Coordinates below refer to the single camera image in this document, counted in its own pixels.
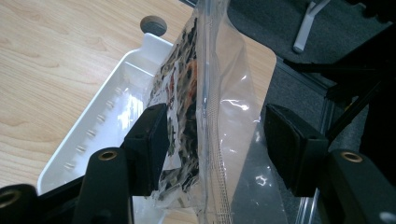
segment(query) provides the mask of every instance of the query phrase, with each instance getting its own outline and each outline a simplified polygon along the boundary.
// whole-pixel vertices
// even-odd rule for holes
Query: clear plastic bag
[[[153,197],[160,207],[193,207],[200,223],[287,223],[227,6],[199,1],[154,78],[148,104],[168,104],[171,146]]]

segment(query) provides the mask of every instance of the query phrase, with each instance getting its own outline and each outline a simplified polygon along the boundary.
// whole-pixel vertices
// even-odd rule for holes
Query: wooden table
[[[167,22],[173,43],[192,8],[166,1],[0,2],[0,188],[36,186],[51,155],[121,57],[141,45],[140,21]],[[276,56],[244,37],[258,102]],[[170,223],[193,223],[175,215]]]

